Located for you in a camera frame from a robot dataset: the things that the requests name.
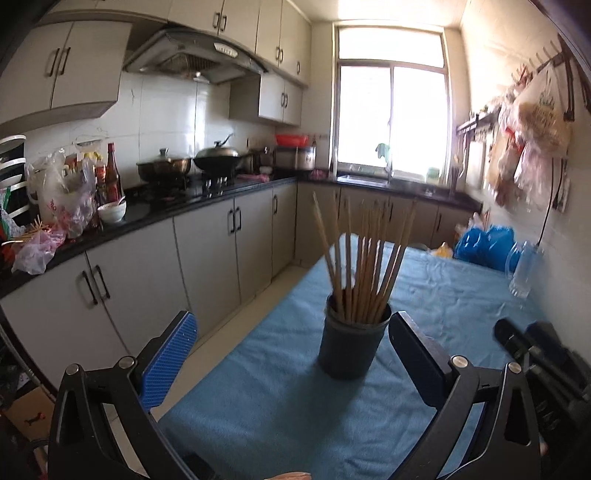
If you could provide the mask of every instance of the ceiling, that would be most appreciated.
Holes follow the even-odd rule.
[[[294,0],[313,22],[380,20],[459,27],[467,0]]]

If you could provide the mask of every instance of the window frame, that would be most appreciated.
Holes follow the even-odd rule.
[[[394,60],[372,60],[372,59],[341,59],[339,57],[339,36],[340,31],[348,28],[389,28],[391,30],[409,30],[417,31],[422,33],[430,33],[438,35],[441,41],[441,52],[443,55],[443,67],[433,67],[431,65],[423,65],[420,63],[409,63],[406,61],[394,61]],[[452,121],[452,99],[450,96],[449,86],[449,71],[447,68],[447,50],[445,46],[445,39],[443,32],[421,30],[419,28],[406,28],[406,27],[391,27],[387,25],[335,25],[335,108],[333,112],[333,145],[332,151],[337,152],[339,148],[339,115],[340,115],[340,82],[341,82],[341,68],[342,67],[384,67],[390,69],[390,138],[392,138],[392,123],[394,120],[394,69],[396,67],[409,68],[416,70],[426,70],[428,72],[436,72],[443,74],[445,90],[447,95],[447,147],[446,147],[446,158],[443,163],[443,170],[441,175],[445,175],[450,157],[450,140],[451,140],[451,121]],[[385,167],[375,167],[371,165],[363,165],[356,163],[344,163],[337,160],[337,170],[342,173],[360,173],[364,175],[370,175],[375,177],[386,177]]]

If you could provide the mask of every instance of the rice cooker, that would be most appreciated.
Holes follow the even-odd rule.
[[[316,147],[275,147],[275,168],[280,170],[314,170]]]

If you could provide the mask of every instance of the dark cylindrical cup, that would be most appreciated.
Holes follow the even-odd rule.
[[[364,376],[374,360],[391,316],[392,309],[387,305],[380,323],[343,323],[337,318],[333,296],[329,296],[318,353],[322,370],[337,380],[353,380]]]

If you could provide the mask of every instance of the window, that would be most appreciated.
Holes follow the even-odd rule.
[[[443,172],[448,95],[438,33],[343,27],[338,36],[335,147],[340,170],[379,172],[379,144],[401,174]]]

